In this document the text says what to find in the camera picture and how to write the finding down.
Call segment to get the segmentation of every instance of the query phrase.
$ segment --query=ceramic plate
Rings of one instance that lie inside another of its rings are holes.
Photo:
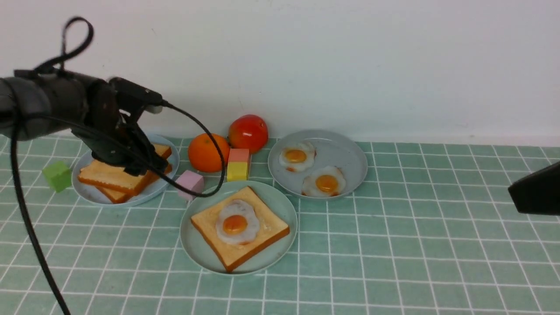
[[[317,156],[313,167],[300,173],[293,173],[280,165],[278,157],[286,146],[301,141],[309,141],[315,146]],[[301,194],[304,178],[316,169],[337,166],[346,179],[346,187],[335,197],[309,197]],[[274,144],[268,155],[268,169],[276,182],[287,191],[301,198],[329,200],[352,193],[366,179],[366,154],[352,140],[331,131],[304,130],[292,133]]]
[[[290,233],[269,247],[266,247],[265,250],[256,254],[251,259],[247,260],[233,273],[228,274],[222,263],[219,261],[218,256],[214,253],[208,243],[206,243],[201,233],[191,223],[190,217],[215,205],[246,186],[250,186],[257,196],[259,196],[259,198],[272,210],[272,212],[290,226]],[[214,188],[210,188],[206,192],[210,192],[212,190],[214,190]],[[209,270],[210,272],[222,275],[254,274],[278,262],[292,246],[297,233],[296,209],[286,195],[267,184],[254,182],[252,180],[227,182],[222,185],[222,188],[220,188],[218,193],[214,196],[207,198],[195,198],[194,201],[190,203],[185,215],[183,216],[180,232],[183,248],[185,249],[187,255],[189,255],[189,257],[200,267]]]
[[[171,165],[173,165],[173,169],[171,170],[171,172],[167,175],[169,178],[173,178],[175,176],[175,173],[177,173],[177,170],[179,168],[179,150],[177,149],[177,147],[175,147],[175,145],[173,145],[173,143],[171,143],[171,141],[167,140],[166,138],[163,138],[161,136],[158,135],[147,135],[148,139],[150,140],[150,142],[152,143],[159,143],[161,145],[167,145],[171,147],[171,155],[167,158],[167,160],[171,163]],[[101,193],[97,188],[91,186],[91,185],[86,185],[81,183],[78,180],[78,175],[80,174],[80,169],[88,166],[94,159],[91,156],[91,151],[88,151],[87,153],[85,153],[80,160],[78,161],[78,163],[74,166],[74,169],[72,170],[72,186],[74,187],[74,189],[76,190],[76,192],[78,193],[78,195],[80,195],[82,198],[84,198],[85,200],[88,200],[89,202],[95,204],[95,205],[99,205],[99,206],[103,206],[103,207],[133,207],[133,206],[137,206],[140,205],[141,203],[144,203],[154,197],[156,197],[157,195],[159,195],[160,193],[162,193],[167,186],[169,185],[168,182],[166,182],[163,179],[159,179],[158,181],[152,183],[151,185],[149,185],[148,187],[146,187],[144,189],[144,191],[135,196],[132,197],[131,199],[129,199],[127,202],[124,203],[112,203],[107,197],[105,197],[105,195],[103,193]]]

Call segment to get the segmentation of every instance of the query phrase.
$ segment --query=egg white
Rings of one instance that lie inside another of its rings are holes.
[[[286,159],[285,154],[290,150],[301,150],[305,153],[306,159],[301,163],[293,163]],[[315,147],[310,142],[300,142],[295,144],[294,146],[285,147],[282,149],[282,153],[280,153],[280,157],[278,161],[280,165],[285,169],[299,173],[306,169],[310,169],[313,164],[315,164]]]
[[[322,175],[331,175],[336,178],[338,187],[335,191],[324,192],[317,187],[315,181]],[[314,170],[311,174],[304,178],[301,192],[302,194],[309,197],[333,197],[339,195],[342,191],[344,191],[345,187],[346,179],[344,178],[344,174],[342,174],[340,169],[335,166],[326,166],[324,168]]]
[[[230,216],[240,215],[247,220],[247,228],[236,235],[229,235],[223,231],[223,222]],[[225,206],[216,220],[216,233],[220,240],[228,244],[245,244],[254,241],[256,234],[260,230],[259,219],[255,215],[255,210],[247,202],[235,199]]]

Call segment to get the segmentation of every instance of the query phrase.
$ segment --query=black object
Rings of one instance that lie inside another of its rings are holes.
[[[89,32],[78,48],[66,53],[66,30],[76,21],[87,23]],[[122,78],[107,83],[64,69],[64,61],[84,51],[91,44],[93,34],[93,27],[88,21],[74,17],[64,27],[60,56],[34,70],[15,70],[14,77],[0,78],[0,133],[11,138],[10,161],[17,202],[39,265],[64,315],[70,315],[70,311],[50,272],[25,204],[17,161],[18,141],[70,128],[92,150],[95,159],[122,166],[132,175],[145,174],[149,169],[178,190],[196,197],[216,194],[222,187],[226,170],[223,153],[210,131],[192,115],[164,101],[160,94]],[[60,64],[59,69],[53,67],[57,63]],[[155,148],[137,123],[145,110],[159,113],[163,107],[192,119],[217,149],[222,171],[220,181],[212,192],[193,192],[163,173],[167,161],[155,153]]]
[[[507,190],[519,213],[560,215],[560,162],[519,179]]]

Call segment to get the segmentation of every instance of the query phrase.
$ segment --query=yellow block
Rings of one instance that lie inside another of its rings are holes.
[[[249,164],[245,162],[229,162],[227,164],[227,181],[247,180],[249,178]]]

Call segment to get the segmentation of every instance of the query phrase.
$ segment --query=red tomato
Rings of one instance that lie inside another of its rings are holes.
[[[255,154],[268,142],[268,127],[261,117],[245,115],[231,124],[228,138],[231,147]]]

